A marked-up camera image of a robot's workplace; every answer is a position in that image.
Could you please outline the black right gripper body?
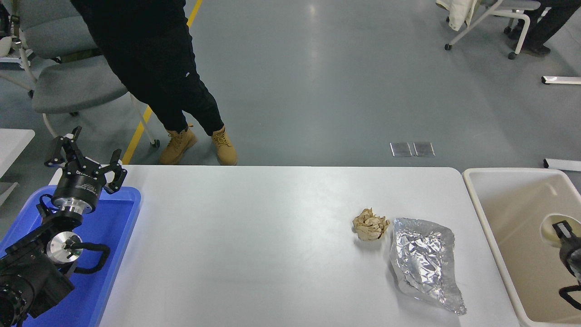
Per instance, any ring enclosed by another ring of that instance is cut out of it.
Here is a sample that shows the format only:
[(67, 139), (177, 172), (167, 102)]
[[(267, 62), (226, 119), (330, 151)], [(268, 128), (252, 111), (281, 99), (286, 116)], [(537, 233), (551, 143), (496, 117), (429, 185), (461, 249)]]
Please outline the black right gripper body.
[(581, 272), (581, 240), (574, 234), (563, 234), (560, 236), (560, 260), (573, 276), (579, 276)]

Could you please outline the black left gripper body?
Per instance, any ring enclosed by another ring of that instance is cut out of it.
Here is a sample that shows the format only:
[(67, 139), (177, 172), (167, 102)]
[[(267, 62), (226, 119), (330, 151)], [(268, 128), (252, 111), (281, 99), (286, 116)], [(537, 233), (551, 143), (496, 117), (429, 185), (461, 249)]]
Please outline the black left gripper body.
[(69, 199), (78, 199), (86, 203), (86, 207), (95, 208), (106, 183), (102, 173), (94, 176), (78, 169), (63, 170), (52, 195), (52, 204), (62, 207)]

